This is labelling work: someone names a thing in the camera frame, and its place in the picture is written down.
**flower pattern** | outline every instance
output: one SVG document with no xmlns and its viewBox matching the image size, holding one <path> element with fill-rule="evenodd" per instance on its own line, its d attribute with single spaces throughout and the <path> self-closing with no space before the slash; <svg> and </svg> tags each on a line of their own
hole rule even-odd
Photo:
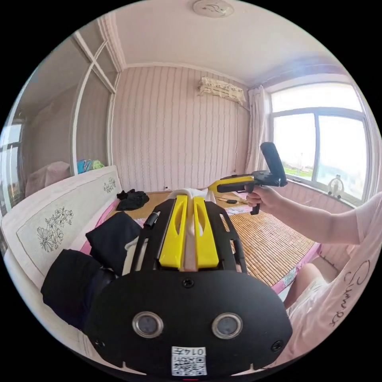
<svg viewBox="0 0 382 382">
<path fill-rule="evenodd" d="M 116 188 L 115 179 L 111 177 L 108 179 L 107 183 L 105 182 L 103 185 L 103 189 L 107 193 L 110 193 L 115 188 Z"/>
<path fill-rule="evenodd" d="M 58 249 L 58 246 L 64 239 L 64 233 L 60 228 L 65 224 L 72 224 L 73 212 L 66 210 L 65 207 L 57 209 L 49 218 L 45 218 L 46 227 L 37 228 L 37 237 L 40 247 L 46 252 L 52 252 Z"/>
</svg>

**white curtain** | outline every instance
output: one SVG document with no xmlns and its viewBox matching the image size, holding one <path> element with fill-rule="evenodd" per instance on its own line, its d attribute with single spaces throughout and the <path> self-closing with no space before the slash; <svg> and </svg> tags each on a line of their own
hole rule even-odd
<svg viewBox="0 0 382 382">
<path fill-rule="evenodd" d="M 260 85 L 248 91 L 249 96 L 249 142 L 246 173 L 266 170 L 267 164 L 260 150 L 262 142 L 271 140 L 269 127 L 270 97 Z"/>
<path fill-rule="evenodd" d="M 370 134 L 370 163 L 369 163 L 369 177 L 367 181 L 366 198 L 369 200 L 373 195 L 382 191 L 382 138 L 378 131 L 377 122 L 374 118 L 373 112 L 367 103 L 364 95 L 359 87 L 353 83 L 353 86 L 357 92 L 357 95 L 364 107 L 364 113 L 366 115 L 366 122 L 368 125 L 368 132 Z"/>
</svg>

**window sill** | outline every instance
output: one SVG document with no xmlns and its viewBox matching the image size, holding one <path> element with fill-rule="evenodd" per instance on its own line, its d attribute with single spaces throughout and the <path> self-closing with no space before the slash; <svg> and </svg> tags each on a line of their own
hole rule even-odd
<svg viewBox="0 0 382 382">
<path fill-rule="evenodd" d="M 326 192 L 320 190 L 319 188 L 310 186 L 310 185 L 305 184 L 305 183 L 300 183 L 300 182 L 295 181 L 295 180 L 292 180 L 292 179 L 290 179 L 290 178 L 287 178 L 287 181 L 288 181 L 288 183 L 293 183 L 293 184 L 296 184 L 296 185 L 301 186 L 301 187 L 306 187 L 306 188 L 309 188 L 309 189 L 311 189 L 311 190 L 313 190 L 313 191 L 315 191 L 315 192 L 318 192 L 318 193 L 320 193 L 320 194 L 322 194 L 322 195 L 326 195 L 326 196 L 329 197 L 329 198 L 333 198 L 332 196 L 328 195 Z M 348 201 L 346 201 L 346 200 L 344 200 L 344 199 L 337 199 L 337 198 L 335 198 L 335 199 L 336 199 L 339 203 L 343 203 L 343 204 L 347 205 L 348 207 L 351 207 L 351 208 L 356 208 L 356 207 L 357 207 L 356 205 L 354 205 L 354 204 L 352 204 L 352 203 L 350 203 L 350 202 L 348 202 Z"/>
</svg>

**crown molding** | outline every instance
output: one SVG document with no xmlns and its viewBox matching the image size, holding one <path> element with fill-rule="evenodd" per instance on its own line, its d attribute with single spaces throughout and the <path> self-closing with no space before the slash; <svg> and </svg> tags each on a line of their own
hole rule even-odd
<svg viewBox="0 0 382 382">
<path fill-rule="evenodd" d="M 271 87 L 281 82 L 293 80 L 315 74 L 341 74 L 347 75 L 345 68 L 328 56 L 306 57 L 279 65 L 263 75 L 251 81 L 251 87 L 263 85 L 264 88 Z"/>
<path fill-rule="evenodd" d="M 201 72 L 208 72 L 211 74 L 215 74 L 216 76 L 225 77 L 231 81 L 235 81 L 244 86 L 248 86 L 247 82 L 240 78 L 232 77 L 227 74 L 220 73 L 220 72 L 217 72 L 216 70 L 206 68 L 203 66 L 184 64 L 182 62 L 138 62 L 134 64 L 126 64 L 125 69 L 148 67 L 148 66 L 169 66 L 170 68 L 187 68 L 187 69 L 199 70 Z"/>
<path fill-rule="evenodd" d="M 117 19 L 115 12 L 109 12 L 98 20 L 99 30 L 102 38 L 108 42 L 108 50 L 111 60 L 118 72 L 122 72 L 126 66 L 125 55 L 122 50 L 121 40 L 118 34 Z"/>
</svg>

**black cloth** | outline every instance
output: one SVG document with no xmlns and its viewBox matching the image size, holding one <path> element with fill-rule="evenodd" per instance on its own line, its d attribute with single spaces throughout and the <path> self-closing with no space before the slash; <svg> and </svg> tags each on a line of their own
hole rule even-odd
<svg viewBox="0 0 382 382">
<path fill-rule="evenodd" d="M 41 288 L 43 302 L 66 323 L 82 330 L 91 302 L 116 278 L 92 257 L 72 249 L 58 255 Z"/>
<path fill-rule="evenodd" d="M 135 191 L 132 189 L 128 192 L 122 191 L 117 194 L 117 198 L 120 200 L 116 210 L 117 211 L 133 211 L 143 207 L 150 198 L 143 191 Z"/>
<path fill-rule="evenodd" d="M 141 227 L 129 215 L 114 214 L 97 228 L 86 234 L 92 249 L 90 256 L 105 268 L 122 276 L 126 259 L 125 245 L 139 236 Z"/>
</svg>

